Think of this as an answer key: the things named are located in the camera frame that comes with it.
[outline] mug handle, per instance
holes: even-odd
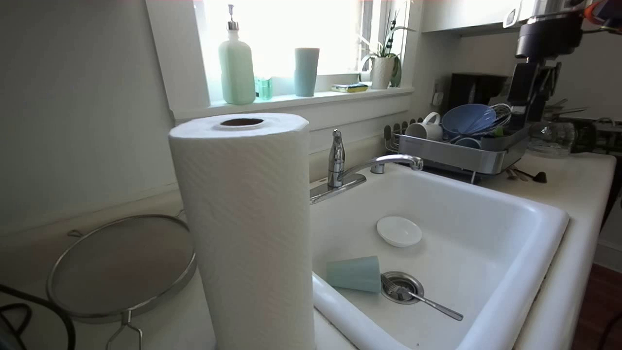
[[[436,112],[432,112],[432,113],[428,114],[421,123],[423,125],[426,125],[434,117],[436,117],[436,119],[434,120],[434,124],[439,125],[440,124],[440,114],[438,114]]]

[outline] paper towel roll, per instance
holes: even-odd
[[[218,350],[312,350],[307,120],[196,119],[169,143]]]

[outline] white saucer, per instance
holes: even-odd
[[[421,229],[414,222],[399,216],[386,216],[376,224],[378,234],[388,244],[395,247],[408,247],[419,243]]]

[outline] white countertop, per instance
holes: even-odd
[[[519,335],[516,349],[567,349],[572,343],[574,327],[581,307],[583,292],[592,264],[600,222],[609,194],[615,158],[599,154],[582,154],[567,159],[546,159],[530,154],[517,164],[535,174],[545,171],[549,183],[510,181],[502,174],[486,179],[482,186],[543,202],[570,214],[570,223],[553,259],[541,292],[534,302]],[[139,212],[173,214],[179,210],[178,194],[161,196],[133,204],[129,212],[115,209],[107,215],[119,217]],[[91,222],[106,222],[97,213]],[[29,293],[44,296],[44,281],[57,256],[71,244],[64,232],[82,228],[89,220],[81,218],[51,225],[53,234],[41,239],[43,229],[27,232],[24,237],[5,238],[0,245],[0,281]],[[0,294],[0,305],[15,299]],[[317,311],[315,338],[318,349],[354,349],[341,333]],[[215,338],[209,311],[198,274],[177,296],[156,309],[135,317],[144,331],[144,349],[214,349]],[[77,349],[103,349],[106,339],[118,324],[92,325],[76,322]],[[133,334],[122,334],[115,349],[135,349]],[[65,344],[62,325],[48,311],[34,308],[31,325],[24,333],[30,350],[62,348]]]

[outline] window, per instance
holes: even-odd
[[[387,26],[397,18],[404,25],[408,13],[405,0],[204,0],[195,5],[210,99],[222,99],[218,45],[227,40],[228,4],[239,36],[253,52],[256,75],[274,79],[274,94],[293,93],[294,48],[319,47],[318,75],[329,75],[328,90],[335,82],[357,81],[361,59],[369,53],[364,41],[384,41]],[[392,52],[403,47],[396,34]],[[344,79],[344,74],[351,81]]]

